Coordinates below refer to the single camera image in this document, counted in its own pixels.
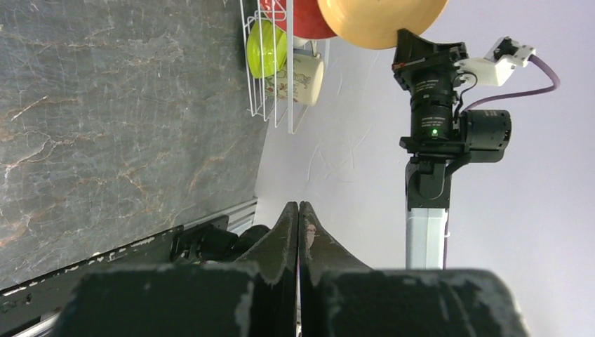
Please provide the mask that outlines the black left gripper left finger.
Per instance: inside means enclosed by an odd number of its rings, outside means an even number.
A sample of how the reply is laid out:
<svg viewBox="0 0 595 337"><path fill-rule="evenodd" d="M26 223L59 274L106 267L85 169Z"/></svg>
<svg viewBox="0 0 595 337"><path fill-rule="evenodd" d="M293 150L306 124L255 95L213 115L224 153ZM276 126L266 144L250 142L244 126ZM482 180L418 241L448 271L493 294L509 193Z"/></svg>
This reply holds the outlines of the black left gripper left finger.
<svg viewBox="0 0 595 337"><path fill-rule="evenodd" d="M86 275L52 336L294 336L298 205L273 228L209 226L181 237L189 258Z"/></svg>

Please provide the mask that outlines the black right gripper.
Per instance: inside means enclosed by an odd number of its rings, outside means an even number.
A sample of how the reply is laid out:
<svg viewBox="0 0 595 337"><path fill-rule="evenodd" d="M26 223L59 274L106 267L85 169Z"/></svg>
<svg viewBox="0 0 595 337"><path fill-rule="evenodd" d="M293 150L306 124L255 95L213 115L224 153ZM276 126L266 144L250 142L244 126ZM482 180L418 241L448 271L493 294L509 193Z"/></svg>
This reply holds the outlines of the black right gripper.
<svg viewBox="0 0 595 337"><path fill-rule="evenodd" d="M468 58L464 42L437 44L408 29L397 32L394 78L410 94L411 137L446 139L452 129L457 68Z"/></svg>

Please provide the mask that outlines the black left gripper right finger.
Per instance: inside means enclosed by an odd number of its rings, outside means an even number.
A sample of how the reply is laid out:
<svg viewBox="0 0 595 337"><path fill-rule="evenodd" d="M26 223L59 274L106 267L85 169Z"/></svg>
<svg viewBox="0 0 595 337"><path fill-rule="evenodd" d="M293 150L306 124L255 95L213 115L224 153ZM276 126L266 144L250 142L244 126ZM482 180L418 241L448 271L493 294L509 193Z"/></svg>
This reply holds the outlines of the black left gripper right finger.
<svg viewBox="0 0 595 337"><path fill-rule="evenodd" d="M507 285L487 270L374 270L300 204L304 336L528 336Z"/></svg>

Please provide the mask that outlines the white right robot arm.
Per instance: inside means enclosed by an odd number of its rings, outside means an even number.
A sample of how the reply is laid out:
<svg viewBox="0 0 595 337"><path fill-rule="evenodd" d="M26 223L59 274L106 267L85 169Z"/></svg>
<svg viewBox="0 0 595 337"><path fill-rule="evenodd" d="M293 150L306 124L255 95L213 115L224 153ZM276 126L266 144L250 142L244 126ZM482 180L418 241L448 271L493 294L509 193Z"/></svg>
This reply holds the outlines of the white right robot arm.
<svg viewBox="0 0 595 337"><path fill-rule="evenodd" d="M471 110L465 91L501 86L497 64L470 58L464 43L427 41L408 29L397 33L394 78L410 94L410 133L400 146L406 166L406 267L441 269L453 174L471 163L503 158L512 134L505 110Z"/></svg>

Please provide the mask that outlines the orange plate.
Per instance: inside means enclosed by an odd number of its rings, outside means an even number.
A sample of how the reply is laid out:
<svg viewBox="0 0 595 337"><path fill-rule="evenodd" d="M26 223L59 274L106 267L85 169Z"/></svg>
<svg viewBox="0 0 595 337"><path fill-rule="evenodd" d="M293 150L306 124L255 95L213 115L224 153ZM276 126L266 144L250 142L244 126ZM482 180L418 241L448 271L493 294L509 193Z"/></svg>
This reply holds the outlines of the orange plate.
<svg viewBox="0 0 595 337"><path fill-rule="evenodd" d="M341 39L366 49L397 45L397 32L421 35L448 5L447 0L322 0L319 10Z"/></svg>

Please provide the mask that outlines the green interior mug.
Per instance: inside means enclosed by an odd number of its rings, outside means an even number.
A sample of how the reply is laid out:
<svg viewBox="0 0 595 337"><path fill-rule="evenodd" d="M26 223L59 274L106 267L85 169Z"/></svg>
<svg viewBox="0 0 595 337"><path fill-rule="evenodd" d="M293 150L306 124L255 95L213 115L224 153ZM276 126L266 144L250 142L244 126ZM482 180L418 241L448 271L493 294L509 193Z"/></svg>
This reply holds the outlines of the green interior mug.
<svg viewBox="0 0 595 337"><path fill-rule="evenodd" d="M313 106L317 103L324 77L324 62L319 53L293 54L293 102ZM265 78L265 94L270 98L287 100L289 93L288 67L284 65L275 77Z"/></svg>

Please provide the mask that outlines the teal rimmed red plate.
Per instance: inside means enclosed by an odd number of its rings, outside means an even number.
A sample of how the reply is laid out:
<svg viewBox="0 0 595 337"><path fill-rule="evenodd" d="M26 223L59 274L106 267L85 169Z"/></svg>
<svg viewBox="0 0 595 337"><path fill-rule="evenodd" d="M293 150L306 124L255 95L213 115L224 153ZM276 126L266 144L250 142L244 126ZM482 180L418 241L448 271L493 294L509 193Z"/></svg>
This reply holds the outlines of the teal rimmed red plate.
<svg viewBox="0 0 595 337"><path fill-rule="evenodd" d="M287 32L291 24L294 37L321 40L337 36L322 16L318 1L260 0L258 3L265 17L278 28Z"/></svg>

